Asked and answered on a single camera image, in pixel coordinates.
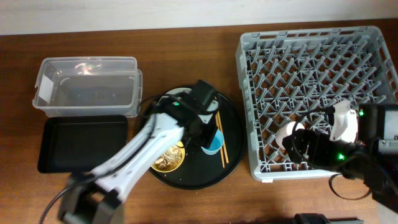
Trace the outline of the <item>blue plastic cup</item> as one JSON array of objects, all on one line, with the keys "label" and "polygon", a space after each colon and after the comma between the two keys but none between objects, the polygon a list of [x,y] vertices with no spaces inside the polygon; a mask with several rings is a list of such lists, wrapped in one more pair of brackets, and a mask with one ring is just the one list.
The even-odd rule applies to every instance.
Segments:
[{"label": "blue plastic cup", "polygon": [[201,147],[202,151],[207,155],[215,155],[224,144],[224,135],[223,133],[217,129],[214,138],[208,148]]}]

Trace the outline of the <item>wooden chopstick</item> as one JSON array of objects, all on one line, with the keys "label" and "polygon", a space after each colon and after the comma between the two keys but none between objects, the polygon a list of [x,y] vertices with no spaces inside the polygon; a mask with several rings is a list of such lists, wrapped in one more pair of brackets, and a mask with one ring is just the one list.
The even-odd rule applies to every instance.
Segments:
[{"label": "wooden chopstick", "polygon": [[[217,112],[215,119],[216,119],[218,129],[221,131],[222,134],[224,134],[222,123],[221,123],[221,116],[220,116],[219,111]],[[225,168],[226,165],[229,164],[229,158],[228,158],[228,152],[227,152],[225,141],[222,140],[222,142],[223,142],[223,144],[221,147],[221,162],[222,162],[223,168]]]},{"label": "wooden chopstick", "polygon": [[218,127],[218,131],[220,132],[218,139],[220,140],[221,163],[222,163],[222,167],[225,168],[224,152],[223,152],[224,136],[223,136],[223,132],[222,132],[221,118],[220,118],[220,113],[219,112],[217,112],[215,120],[216,120],[216,125]]}]

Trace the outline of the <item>pink plastic cup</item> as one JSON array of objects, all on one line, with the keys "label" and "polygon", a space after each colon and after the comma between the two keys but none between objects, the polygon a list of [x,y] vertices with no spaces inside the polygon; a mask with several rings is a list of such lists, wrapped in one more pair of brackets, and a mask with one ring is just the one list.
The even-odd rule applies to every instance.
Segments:
[{"label": "pink plastic cup", "polygon": [[295,121],[291,121],[289,123],[287,123],[286,125],[284,125],[283,127],[281,127],[275,134],[275,140],[277,145],[284,149],[284,146],[282,144],[282,141],[285,137],[290,136],[292,134],[292,130],[294,125],[296,124]]}]

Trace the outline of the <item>grey round plate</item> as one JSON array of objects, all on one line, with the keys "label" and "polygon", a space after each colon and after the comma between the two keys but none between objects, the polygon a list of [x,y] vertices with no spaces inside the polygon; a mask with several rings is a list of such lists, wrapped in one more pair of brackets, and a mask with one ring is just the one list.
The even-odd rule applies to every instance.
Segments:
[{"label": "grey round plate", "polygon": [[218,112],[220,103],[217,99],[215,89],[205,90],[193,87],[178,87],[164,93],[158,100],[157,105],[171,105],[191,111],[198,116],[213,115]]}]

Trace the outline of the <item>yellow bowl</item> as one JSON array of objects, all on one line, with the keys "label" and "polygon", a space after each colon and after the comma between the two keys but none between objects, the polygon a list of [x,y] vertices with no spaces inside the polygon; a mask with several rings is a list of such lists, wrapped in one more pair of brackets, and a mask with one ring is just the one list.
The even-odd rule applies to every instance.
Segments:
[{"label": "yellow bowl", "polygon": [[178,169],[185,158],[184,144],[180,141],[163,153],[151,166],[157,172],[167,173]]}]

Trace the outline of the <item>food scraps pile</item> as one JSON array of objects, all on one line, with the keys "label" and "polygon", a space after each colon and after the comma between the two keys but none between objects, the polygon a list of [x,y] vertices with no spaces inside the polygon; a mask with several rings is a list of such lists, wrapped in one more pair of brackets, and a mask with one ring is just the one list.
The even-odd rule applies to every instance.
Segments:
[{"label": "food scraps pile", "polygon": [[180,164],[182,155],[181,148],[173,146],[155,161],[154,167],[162,171],[172,170]]}]

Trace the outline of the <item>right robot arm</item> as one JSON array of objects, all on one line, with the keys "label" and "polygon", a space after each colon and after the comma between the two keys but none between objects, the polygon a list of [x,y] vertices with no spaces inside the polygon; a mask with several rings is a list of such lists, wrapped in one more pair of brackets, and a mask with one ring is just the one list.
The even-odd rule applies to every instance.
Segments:
[{"label": "right robot arm", "polygon": [[363,180],[376,202],[396,212],[397,105],[361,104],[353,110],[344,100],[320,112],[328,116],[331,133],[305,129],[301,121],[313,113],[308,111],[278,130],[277,145],[296,164]]}]

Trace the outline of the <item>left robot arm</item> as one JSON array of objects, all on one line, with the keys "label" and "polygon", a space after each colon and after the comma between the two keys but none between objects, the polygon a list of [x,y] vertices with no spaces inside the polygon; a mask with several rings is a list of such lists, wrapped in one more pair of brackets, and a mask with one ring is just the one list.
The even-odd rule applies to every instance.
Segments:
[{"label": "left robot arm", "polygon": [[179,142],[208,147],[216,133],[218,92],[199,80],[186,93],[166,94],[145,126],[117,154],[89,174],[73,174],[60,194],[63,223],[122,223],[123,203],[155,161]]}]

